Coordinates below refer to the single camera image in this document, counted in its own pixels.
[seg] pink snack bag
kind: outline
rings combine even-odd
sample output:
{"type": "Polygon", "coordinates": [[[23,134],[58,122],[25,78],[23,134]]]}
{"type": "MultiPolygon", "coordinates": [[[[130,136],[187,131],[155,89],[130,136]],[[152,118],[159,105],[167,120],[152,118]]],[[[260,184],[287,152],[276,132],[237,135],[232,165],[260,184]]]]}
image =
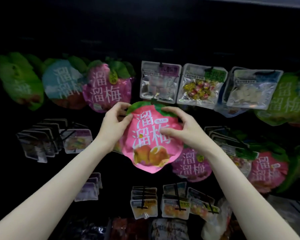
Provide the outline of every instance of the pink snack bag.
{"type": "Polygon", "coordinates": [[[107,112],[119,101],[131,100],[131,78],[118,78],[110,83],[109,76],[108,64],[97,65],[89,70],[89,82],[82,87],[84,100],[98,113],[107,112]]]}
{"type": "Polygon", "coordinates": [[[252,162],[248,180],[258,192],[268,193],[285,180],[287,173],[287,162],[276,161],[271,152],[260,152],[252,162]]]}
{"type": "Polygon", "coordinates": [[[212,169],[206,158],[184,145],[180,156],[172,163],[172,171],[189,182],[199,182],[210,176],[212,169]]]}
{"type": "Polygon", "coordinates": [[[127,111],[127,115],[133,114],[132,121],[120,139],[122,153],[149,173],[175,161],[183,149],[182,141],[159,132],[164,127],[182,130],[178,117],[162,111],[162,107],[165,106],[144,101],[132,104],[127,111]]]}

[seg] hand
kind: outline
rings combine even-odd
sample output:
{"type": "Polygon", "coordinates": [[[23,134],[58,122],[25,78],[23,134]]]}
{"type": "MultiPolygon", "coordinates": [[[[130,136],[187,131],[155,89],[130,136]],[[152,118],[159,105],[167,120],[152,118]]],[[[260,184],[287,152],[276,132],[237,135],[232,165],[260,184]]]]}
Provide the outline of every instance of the hand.
{"type": "Polygon", "coordinates": [[[210,147],[215,143],[202,130],[196,120],[178,107],[162,107],[161,110],[176,114],[183,121],[183,130],[161,128],[160,133],[183,141],[186,145],[197,151],[205,151],[204,147],[210,147]]]}
{"type": "Polygon", "coordinates": [[[96,139],[100,140],[107,147],[108,152],[113,150],[116,142],[124,134],[124,130],[130,124],[133,115],[129,114],[124,117],[121,121],[119,116],[125,116],[125,109],[129,108],[131,104],[118,102],[116,103],[108,112],[106,112],[105,117],[103,118],[100,131],[96,137],[96,139]]]}

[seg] right hand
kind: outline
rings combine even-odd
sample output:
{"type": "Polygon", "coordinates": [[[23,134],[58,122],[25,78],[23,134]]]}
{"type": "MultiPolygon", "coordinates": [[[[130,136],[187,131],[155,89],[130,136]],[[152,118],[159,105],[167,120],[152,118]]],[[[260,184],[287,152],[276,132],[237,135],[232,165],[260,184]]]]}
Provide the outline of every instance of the right hand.
{"type": "Polygon", "coordinates": [[[176,114],[183,121],[183,129],[161,128],[160,133],[183,141],[186,145],[202,151],[204,146],[211,145],[210,137],[202,130],[194,117],[178,107],[162,107],[161,110],[176,114]]]}

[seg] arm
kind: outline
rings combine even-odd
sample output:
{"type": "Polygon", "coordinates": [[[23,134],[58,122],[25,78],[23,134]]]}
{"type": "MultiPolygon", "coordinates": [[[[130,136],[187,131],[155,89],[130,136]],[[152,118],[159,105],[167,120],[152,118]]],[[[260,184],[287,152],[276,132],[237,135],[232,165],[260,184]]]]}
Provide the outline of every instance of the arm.
{"type": "Polygon", "coordinates": [[[119,102],[109,110],[96,139],[0,221],[0,240],[48,239],[92,171],[123,135],[132,115],[121,122],[117,116],[129,106],[119,102]]]}
{"type": "Polygon", "coordinates": [[[177,107],[164,107],[184,122],[183,130],[162,128],[206,157],[248,240],[300,239],[288,223],[252,186],[224,151],[202,130],[195,119],[177,107]]]}

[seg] left hand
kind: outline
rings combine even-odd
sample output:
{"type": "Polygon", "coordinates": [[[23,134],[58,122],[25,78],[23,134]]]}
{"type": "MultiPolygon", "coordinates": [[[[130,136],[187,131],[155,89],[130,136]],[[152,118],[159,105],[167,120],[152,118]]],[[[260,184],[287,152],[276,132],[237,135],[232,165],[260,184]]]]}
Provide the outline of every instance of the left hand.
{"type": "Polygon", "coordinates": [[[125,109],[129,108],[131,104],[118,102],[116,103],[108,112],[106,112],[105,117],[103,118],[100,131],[96,139],[103,142],[107,147],[108,152],[113,150],[116,142],[124,134],[124,130],[130,124],[133,114],[126,116],[121,122],[119,122],[119,116],[125,116],[125,109]]]}

